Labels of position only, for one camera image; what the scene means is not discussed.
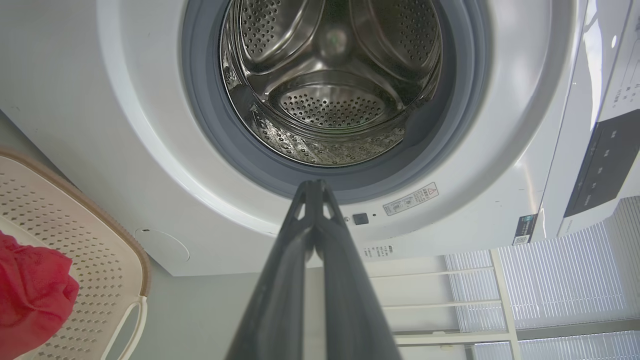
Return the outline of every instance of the gray rubber gasket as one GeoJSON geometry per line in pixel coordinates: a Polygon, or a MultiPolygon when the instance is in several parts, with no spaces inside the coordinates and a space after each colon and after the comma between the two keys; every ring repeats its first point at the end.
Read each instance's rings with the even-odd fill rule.
{"type": "Polygon", "coordinates": [[[319,178],[331,184],[342,204],[398,190],[427,174],[460,141],[473,121],[488,68],[489,29],[483,9],[473,0],[435,1],[434,5],[442,20],[443,86],[412,115],[406,138],[371,161],[344,168],[302,165],[269,150],[242,125],[225,92],[218,63],[227,0],[190,0],[186,8],[182,69],[193,113],[218,152],[273,193],[291,198],[301,182],[319,178]],[[424,117],[438,119],[426,136],[420,128],[424,117]]]}

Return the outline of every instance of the laundry basket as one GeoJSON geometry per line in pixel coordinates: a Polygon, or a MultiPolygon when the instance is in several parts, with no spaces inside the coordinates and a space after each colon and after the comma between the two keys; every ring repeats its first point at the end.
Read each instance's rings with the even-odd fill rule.
{"type": "Polygon", "coordinates": [[[122,226],[48,168],[0,148],[0,230],[73,259],[70,275],[80,285],[63,327],[19,359],[104,359],[138,306],[136,328],[120,355],[129,358],[147,317],[150,264],[122,226]]]}

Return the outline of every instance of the qr code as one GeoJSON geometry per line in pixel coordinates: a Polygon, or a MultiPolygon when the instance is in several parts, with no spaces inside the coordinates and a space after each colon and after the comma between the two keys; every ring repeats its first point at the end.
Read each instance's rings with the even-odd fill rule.
{"type": "Polygon", "coordinates": [[[529,237],[531,235],[525,235],[525,236],[516,236],[513,239],[513,245],[521,245],[521,244],[526,244],[529,242],[529,237]]]}

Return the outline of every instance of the red cloth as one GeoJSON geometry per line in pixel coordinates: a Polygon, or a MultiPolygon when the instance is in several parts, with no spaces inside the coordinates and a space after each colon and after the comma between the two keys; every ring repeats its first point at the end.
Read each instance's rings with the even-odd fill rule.
{"type": "Polygon", "coordinates": [[[71,264],[56,250],[20,246],[0,232],[0,360],[44,344],[71,315],[78,294],[71,264]]]}

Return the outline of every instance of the washing machine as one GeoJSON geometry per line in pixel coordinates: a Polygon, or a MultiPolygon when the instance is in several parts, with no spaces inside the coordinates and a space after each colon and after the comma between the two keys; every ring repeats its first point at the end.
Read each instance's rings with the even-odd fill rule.
{"type": "Polygon", "coordinates": [[[318,178],[364,261],[516,246],[638,194],[639,15],[630,0],[4,1],[0,109],[173,275],[259,272],[318,178]]]}

